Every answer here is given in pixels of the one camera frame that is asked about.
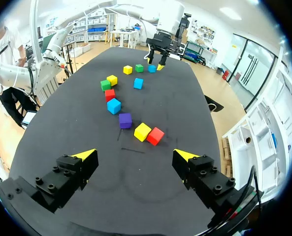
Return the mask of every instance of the floor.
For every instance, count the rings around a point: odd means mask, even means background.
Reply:
[[[74,72],[108,48],[109,44],[104,44],[104,42],[91,42],[91,50],[73,60]],[[148,47],[137,46],[136,49],[147,51]],[[230,85],[220,75],[216,74],[215,70],[185,61],[189,63],[195,73],[203,93],[224,106],[224,109],[220,112],[211,114],[217,132],[221,159],[223,160],[221,138],[245,115],[245,111]],[[57,75],[59,83],[63,83],[64,78],[66,78],[66,75],[63,71]],[[0,157],[8,170],[23,134],[24,130],[18,127],[12,118],[7,117],[0,108]],[[225,172],[225,166],[226,162],[223,161],[223,173]]]
[[[231,88],[237,95],[237,97],[240,99],[240,103],[246,107],[250,101],[253,99],[254,95],[251,94],[250,91],[248,91],[246,88],[244,88],[239,81],[237,81],[235,78],[232,78],[229,82]]]

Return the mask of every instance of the white table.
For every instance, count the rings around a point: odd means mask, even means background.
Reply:
[[[112,37],[113,37],[113,34],[114,33],[118,33],[121,35],[121,39],[120,39],[120,47],[123,48],[124,47],[124,35],[125,34],[128,34],[128,48],[130,48],[130,40],[131,40],[131,37],[136,37],[136,35],[138,34],[138,30],[135,30],[135,31],[131,31],[131,32],[126,32],[126,31],[120,31],[120,30],[114,30],[114,31],[111,31],[110,34],[111,34],[111,43],[110,43],[110,47],[112,47]]]

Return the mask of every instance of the cube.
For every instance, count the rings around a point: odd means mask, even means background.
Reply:
[[[129,66],[129,65],[124,66],[123,72],[124,72],[124,74],[127,74],[127,75],[131,74],[132,73],[132,67]]]
[[[114,86],[117,84],[117,77],[115,75],[110,75],[106,77],[106,79],[111,83],[111,86]]]
[[[132,119],[130,113],[121,113],[119,116],[120,128],[129,129],[132,125]]]
[[[134,132],[134,136],[141,142],[145,141],[147,135],[150,133],[151,128],[145,123],[141,123]]]
[[[134,89],[141,89],[143,83],[144,83],[143,79],[136,78],[134,81]]]
[[[112,100],[107,102],[107,110],[115,115],[121,110],[121,102],[116,98],[113,98]]]
[[[155,73],[156,70],[157,70],[157,68],[156,68],[155,65],[149,65],[149,66],[148,66],[148,71],[149,71],[150,73]]]
[[[152,145],[156,146],[163,136],[164,133],[155,127],[148,135],[147,141],[150,142]]]
[[[115,98],[115,91],[114,89],[109,89],[105,91],[105,101],[108,102]]]
[[[135,71],[137,71],[138,73],[144,72],[144,66],[141,64],[137,64],[135,67]]]
[[[111,83],[108,80],[101,81],[101,89],[103,92],[111,89]]]

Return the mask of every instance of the wooden floor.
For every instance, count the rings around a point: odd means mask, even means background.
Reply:
[[[108,48],[109,44],[105,45],[104,42],[91,43],[90,51],[73,60],[74,72]],[[148,47],[137,46],[136,49],[147,51]],[[188,63],[204,94],[224,106],[222,111],[211,114],[217,132],[221,158],[223,158],[221,137],[245,115],[244,109],[229,84],[216,74],[215,70],[190,61]],[[66,75],[63,71],[57,75],[59,83],[62,83],[64,78]],[[8,168],[11,166],[17,145],[23,134],[24,130],[0,109],[0,156]]]

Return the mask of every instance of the blue box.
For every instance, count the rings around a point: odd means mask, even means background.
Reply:
[[[148,66],[148,71],[149,71],[150,73],[155,73],[155,72],[157,71],[157,68],[156,68],[155,65],[149,65],[149,66]]]
[[[107,110],[115,115],[121,110],[121,102],[116,98],[113,98],[112,100],[107,102]]]
[[[134,81],[134,89],[141,89],[143,83],[144,83],[143,79],[136,78]]]

